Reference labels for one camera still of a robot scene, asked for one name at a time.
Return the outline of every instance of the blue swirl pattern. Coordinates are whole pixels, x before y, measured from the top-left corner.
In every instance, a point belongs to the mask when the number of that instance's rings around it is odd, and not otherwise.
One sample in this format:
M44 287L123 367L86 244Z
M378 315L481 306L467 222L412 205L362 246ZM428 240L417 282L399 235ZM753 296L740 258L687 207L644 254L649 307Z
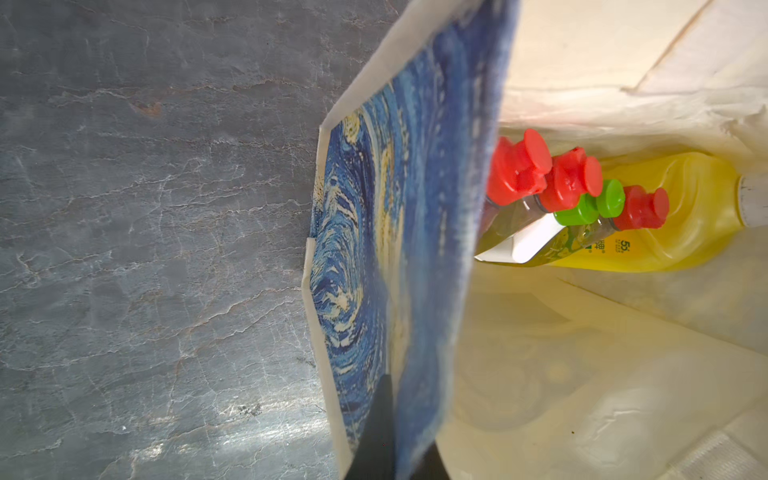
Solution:
M353 449L386 372L407 478L448 402L517 2L445 26L333 128L310 288Z

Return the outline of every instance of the gray marble surface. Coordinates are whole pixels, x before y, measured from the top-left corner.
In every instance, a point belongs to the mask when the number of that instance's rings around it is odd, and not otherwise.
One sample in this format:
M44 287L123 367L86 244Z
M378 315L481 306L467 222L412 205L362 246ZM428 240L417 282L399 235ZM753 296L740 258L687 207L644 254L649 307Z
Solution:
M404 1L0 0L0 478L333 478L316 129Z

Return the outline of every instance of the white bottle cap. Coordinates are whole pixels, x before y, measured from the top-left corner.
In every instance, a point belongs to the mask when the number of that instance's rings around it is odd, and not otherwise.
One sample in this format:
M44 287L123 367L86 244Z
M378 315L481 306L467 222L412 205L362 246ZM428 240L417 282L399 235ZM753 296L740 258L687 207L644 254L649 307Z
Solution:
M768 225L768 174L741 177L739 215L745 227Z

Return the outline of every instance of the yellow bottle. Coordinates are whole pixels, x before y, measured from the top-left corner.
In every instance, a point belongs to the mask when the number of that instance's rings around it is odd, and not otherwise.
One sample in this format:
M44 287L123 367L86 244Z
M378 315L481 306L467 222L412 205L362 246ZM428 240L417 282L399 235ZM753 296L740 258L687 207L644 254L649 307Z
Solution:
M768 176L741 176L725 160L691 152L604 169L605 178L669 193L667 222L657 230L626 230L603 248L553 262L589 270L680 270L716 256L744 227L768 224Z

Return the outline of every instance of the bottle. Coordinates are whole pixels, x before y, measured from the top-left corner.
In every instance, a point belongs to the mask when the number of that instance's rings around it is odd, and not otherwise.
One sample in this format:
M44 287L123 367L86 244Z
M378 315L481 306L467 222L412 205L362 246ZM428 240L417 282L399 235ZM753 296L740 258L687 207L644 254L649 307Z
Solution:
M606 180L606 182L616 182L621 186L617 180ZM536 253L535 257L518 266L545 265L568 257L583 248L601 252L604 251L604 240L616 232L643 228L657 229L664 225L670 210L669 197L665 189L657 188L653 193L646 193L643 187L632 185L624 188L624 195L626 203L620 215L614 215L614 218L600 215L596 222L589 225L574 224L564 228Z
M491 158L479 235L491 226L502 207L544 191L547 186L545 175L550 170L552 156L536 130L526 130L522 141L516 144L500 137Z
M491 226L483 233L475 249L479 255L527 227L544 215L576 208L582 194L593 197L603 189L600 162L587 157L584 149L575 149L552 159L553 167L545 175L546 188L524 197L498 211Z
M624 199L621 183L618 180L606 180L599 197L582 194L576 208L546 214L475 258L516 266L527 266L534 260L537 260L537 265L547 263L550 260L544 261L542 257L548 259L551 250L560 245L553 245L553 239L559 238L564 230L584 231L584 226L598 221L600 215L608 218L618 216L624 209Z
M745 227L768 224L768 175L744 176L725 160L697 152L619 165L606 177L669 193L667 222L625 230L604 249L583 249L557 266L614 272L680 270L716 256Z

